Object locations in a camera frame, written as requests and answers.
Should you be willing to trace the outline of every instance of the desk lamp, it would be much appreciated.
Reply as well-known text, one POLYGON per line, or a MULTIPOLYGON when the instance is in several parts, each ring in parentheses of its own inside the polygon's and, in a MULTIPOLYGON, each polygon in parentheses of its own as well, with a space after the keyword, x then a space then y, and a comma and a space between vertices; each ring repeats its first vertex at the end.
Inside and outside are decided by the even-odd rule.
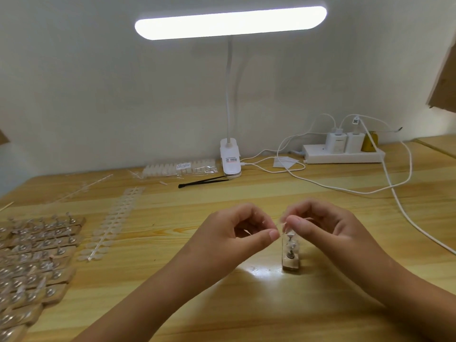
POLYGON ((311 29, 326 17, 323 6, 263 9, 245 12, 197 14, 178 17, 141 19, 134 28, 139 35, 150 40, 228 36, 225 97, 227 111, 227 137, 220 141, 223 172, 230 177, 241 175, 239 148, 230 137, 228 82, 235 34, 258 34, 311 29))

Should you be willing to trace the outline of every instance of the person's right arm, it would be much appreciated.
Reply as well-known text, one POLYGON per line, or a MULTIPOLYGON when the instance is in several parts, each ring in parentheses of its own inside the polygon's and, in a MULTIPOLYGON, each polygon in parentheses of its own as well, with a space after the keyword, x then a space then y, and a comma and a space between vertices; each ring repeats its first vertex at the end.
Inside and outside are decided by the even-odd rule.
POLYGON ((434 341, 456 340, 456 295, 414 275, 383 251, 348 210, 309 199, 280 218, 321 249, 366 293, 434 341))

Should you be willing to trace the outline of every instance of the black tweezers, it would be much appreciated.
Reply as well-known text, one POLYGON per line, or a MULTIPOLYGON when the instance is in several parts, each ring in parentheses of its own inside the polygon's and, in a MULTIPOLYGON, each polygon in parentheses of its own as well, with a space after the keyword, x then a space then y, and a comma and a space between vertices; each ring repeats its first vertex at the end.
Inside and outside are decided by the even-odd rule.
POLYGON ((216 179, 221 179, 223 177, 226 177, 226 175, 223 175, 223 176, 217 176, 217 177, 213 177, 213 178, 210 178, 210 179, 204 179, 204 180, 199 180, 199 181, 194 181, 194 182, 189 182, 187 184, 179 184, 179 188, 183 188, 185 186, 192 186, 192 185, 203 185, 203 184, 211 184, 213 182, 222 182, 222 181, 230 181, 230 179, 224 179, 224 180, 216 180, 216 179))

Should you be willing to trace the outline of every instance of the wooden tabletop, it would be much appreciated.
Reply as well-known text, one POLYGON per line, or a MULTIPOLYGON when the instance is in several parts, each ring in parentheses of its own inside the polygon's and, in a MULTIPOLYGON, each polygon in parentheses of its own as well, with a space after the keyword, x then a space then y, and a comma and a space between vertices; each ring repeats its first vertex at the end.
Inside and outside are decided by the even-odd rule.
MULTIPOLYGON (((397 189, 400 200, 418 225, 456 248, 456 160, 418 143, 409 146, 414 173, 410 183, 397 189)), ((400 144, 382 148, 393 182, 406 178, 406 150, 400 144)), ((379 164, 308 165, 298 174, 350 189, 386 185, 379 164)), ((195 178, 160 180, 168 186, 157 178, 134 179, 127 170, 44 176, 0 199, 0 206, 15 201, 0 212, 2 220, 66 211, 85 216, 83 234, 88 238, 126 188, 146 187, 109 253, 100 261, 74 260, 78 270, 64 300, 44 310, 25 341, 69 341, 166 264, 209 213, 245 201, 257 204, 275 220, 289 204, 310 196, 350 209, 402 265, 456 293, 456 257, 408 224, 389 191, 357 196, 253 166, 230 182, 178 189, 178 183, 195 178), (108 174, 114 175, 66 202, 48 209, 38 206, 108 174)), ((300 274, 284 273, 281 242, 276 241, 184 305, 152 340, 424 341, 344 278, 314 246, 303 240, 300 252, 300 274)))
POLYGON ((456 159, 456 134, 417 138, 415 141, 456 159))

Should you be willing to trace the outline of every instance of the white paper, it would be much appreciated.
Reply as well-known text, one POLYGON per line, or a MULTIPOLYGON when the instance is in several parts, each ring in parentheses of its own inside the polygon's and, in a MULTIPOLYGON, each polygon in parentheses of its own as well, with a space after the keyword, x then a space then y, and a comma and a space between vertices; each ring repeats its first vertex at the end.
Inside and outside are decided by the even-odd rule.
POLYGON ((182 169, 187 169, 191 167, 191 163, 180 163, 176 166, 176 170, 180 171, 182 169))
POLYGON ((298 163, 299 160, 295 160, 291 157, 280 156, 280 161, 283 163, 281 164, 277 158, 274 158, 274 168, 287 168, 290 169, 295 163, 298 163))

